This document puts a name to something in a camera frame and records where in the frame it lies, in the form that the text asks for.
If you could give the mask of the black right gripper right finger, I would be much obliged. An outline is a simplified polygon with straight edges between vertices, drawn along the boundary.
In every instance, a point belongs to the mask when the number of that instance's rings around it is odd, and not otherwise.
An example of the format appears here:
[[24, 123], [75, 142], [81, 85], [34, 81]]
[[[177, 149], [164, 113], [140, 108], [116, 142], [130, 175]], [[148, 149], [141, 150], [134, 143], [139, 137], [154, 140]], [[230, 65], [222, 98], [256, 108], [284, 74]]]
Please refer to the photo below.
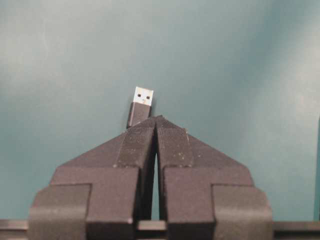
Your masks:
[[269, 201], [245, 165], [162, 116], [131, 116], [127, 127], [138, 133], [151, 129], [167, 239], [273, 238]]

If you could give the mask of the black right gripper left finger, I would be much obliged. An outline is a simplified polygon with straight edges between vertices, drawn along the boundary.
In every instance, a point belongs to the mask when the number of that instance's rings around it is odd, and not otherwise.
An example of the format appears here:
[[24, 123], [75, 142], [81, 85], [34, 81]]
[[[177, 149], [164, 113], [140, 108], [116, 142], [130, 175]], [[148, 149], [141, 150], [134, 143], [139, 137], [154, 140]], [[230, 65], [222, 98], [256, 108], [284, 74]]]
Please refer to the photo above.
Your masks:
[[154, 124], [142, 123], [59, 166], [29, 211], [31, 240], [132, 240], [152, 176]]

